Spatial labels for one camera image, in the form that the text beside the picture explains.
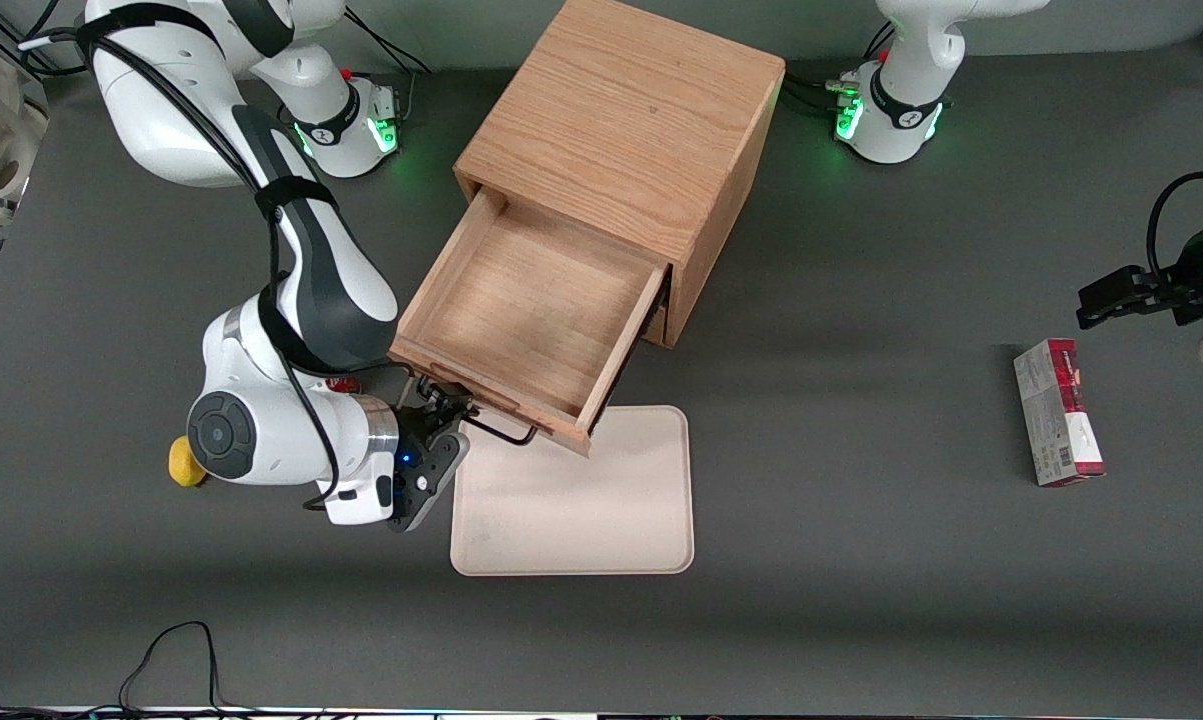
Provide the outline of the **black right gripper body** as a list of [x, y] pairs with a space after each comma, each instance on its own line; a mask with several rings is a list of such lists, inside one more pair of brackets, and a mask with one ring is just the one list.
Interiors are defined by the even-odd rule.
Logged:
[[433, 386], [404, 386], [396, 401], [397, 434], [401, 442], [431, 442], [438, 428]]

